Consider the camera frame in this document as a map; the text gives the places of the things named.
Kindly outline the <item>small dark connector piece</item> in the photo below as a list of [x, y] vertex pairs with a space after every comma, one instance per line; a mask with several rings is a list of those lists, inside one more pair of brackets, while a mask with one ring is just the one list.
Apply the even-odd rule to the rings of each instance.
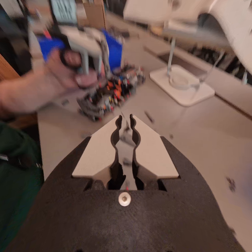
[[230, 190], [231, 192], [235, 192], [235, 190], [236, 190], [235, 180], [232, 179], [232, 178], [229, 178], [229, 177], [226, 177], [226, 180], [227, 180], [227, 182], [228, 182], [229, 190]]

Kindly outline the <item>brown cardboard box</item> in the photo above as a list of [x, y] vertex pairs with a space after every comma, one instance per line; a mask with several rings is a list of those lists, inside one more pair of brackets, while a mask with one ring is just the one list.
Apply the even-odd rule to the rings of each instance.
[[103, 0], [76, 0], [77, 27], [106, 29], [106, 15]]

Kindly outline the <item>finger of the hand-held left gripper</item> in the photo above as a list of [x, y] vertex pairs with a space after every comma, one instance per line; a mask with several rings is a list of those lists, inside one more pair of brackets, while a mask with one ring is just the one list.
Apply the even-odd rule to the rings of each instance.
[[102, 56], [102, 51], [98, 42], [103, 41], [103, 33], [95, 28], [86, 27], [84, 31], [77, 27], [60, 26], [62, 34], [68, 38], [72, 49], [85, 49], [90, 56]]
[[99, 46], [102, 52], [102, 62], [104, 65], [105, 77], [106, 79], [111, 79], [112, 73], [111, 68], [109, 65], [109, 52], [108, 52], [108, 45], [105, 36], [102, 36], [99, 39]]

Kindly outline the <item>partly built toy vehicle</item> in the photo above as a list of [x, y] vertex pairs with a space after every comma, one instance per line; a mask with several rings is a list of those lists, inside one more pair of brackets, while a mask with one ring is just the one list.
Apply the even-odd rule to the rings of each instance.
[[79, 113], [92, 121], [102, 120], [105, 114], [113, 112], [115, 107], [121, 107], [134, 95], [137, 87], [144, 84], [145, 80], [142, 67], [125, 64], [115, 68], [109, 80], [77, 99]]

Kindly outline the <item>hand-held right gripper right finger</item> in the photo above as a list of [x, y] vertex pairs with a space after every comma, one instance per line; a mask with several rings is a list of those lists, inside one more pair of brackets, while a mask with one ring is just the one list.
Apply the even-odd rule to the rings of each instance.
[[135, 115], [130, 115], [132, 140], [135, 143], [132, 173], [138, 190], [150, 184], [159, 187], [162, 179], [177, 179], [179, 173], [161, 136]]

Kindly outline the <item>open instruction booklet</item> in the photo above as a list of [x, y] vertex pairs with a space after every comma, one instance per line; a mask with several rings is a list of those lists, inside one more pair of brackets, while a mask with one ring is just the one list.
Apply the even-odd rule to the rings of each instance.
[[162, 33], [230, 46], [244, 68], [252, 70], [251, 1], [138, 0], [126, 1], [123, 18], [151, 26]]

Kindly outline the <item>white book stand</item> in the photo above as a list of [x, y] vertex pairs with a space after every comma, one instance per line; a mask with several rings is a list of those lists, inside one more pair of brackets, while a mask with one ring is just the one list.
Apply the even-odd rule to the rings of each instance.
[[165, 93], [173, 98], [178, 104], [189, 107], [209, 99], [215, 95], [215, 91], [205, 83], [206, 78], [224, 56], [221, 51], [217, 61], [210, 71], [197, 77], [186, 68], [172, 64], [176, 39], [194, 39], [194, 41], [206, 42], [210, 46], [229, 46], [229, 42], [219, 27], [218, 23], [206, 24], [200, 27], [197, 23], [170, 20], [161, 29], [162, 32], [171, 34], [171, 49], [166, 68], [150, 72], [153, 80]]

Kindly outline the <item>person's left hand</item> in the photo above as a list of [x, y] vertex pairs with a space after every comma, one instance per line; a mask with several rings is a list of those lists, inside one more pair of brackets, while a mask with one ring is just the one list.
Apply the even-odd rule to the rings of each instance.
[[59, 83], [64, 90], [76, 90], [89, 88], [97, 84], [96, 71], [89, 69], [88, 74], [78, 74], [75, 70], [65, 66], [60, 59], [60, 50], [53, 49], [45, 63], [46, 73]]

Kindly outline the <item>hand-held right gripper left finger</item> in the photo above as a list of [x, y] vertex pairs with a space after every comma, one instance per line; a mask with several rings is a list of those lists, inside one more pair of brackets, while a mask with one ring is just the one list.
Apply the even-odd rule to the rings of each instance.
[[75, 169], [73, 178], [101, 181], [109, 190], [120, 190], [126, 176], [119, 163], [118, 143], [122, 116], [116, 116], [88, 139]]

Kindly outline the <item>blue storage bin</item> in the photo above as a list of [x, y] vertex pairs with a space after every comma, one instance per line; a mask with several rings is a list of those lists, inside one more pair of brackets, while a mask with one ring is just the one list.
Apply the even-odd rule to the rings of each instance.
[[[112, 37], [106, 30], [103, 29], [99, 31], [101, 31], [106, 38], [109, 52], [109, 65], [111, 71], [113, 71], [115, 68], [121, 66], [122, 44]], [[49, 34], [49, 31], [47, 34], [36, 34], [36, 38], [45, 62], [48, 60], [53, 49], [60, 50], [64, 48], [63, 42], [60, 39], [53, 38]], [[93, 57], [89, 55], [89, 68], [94, 68], [98, 74], [101, 73], [102, 63], [102, 56]]]

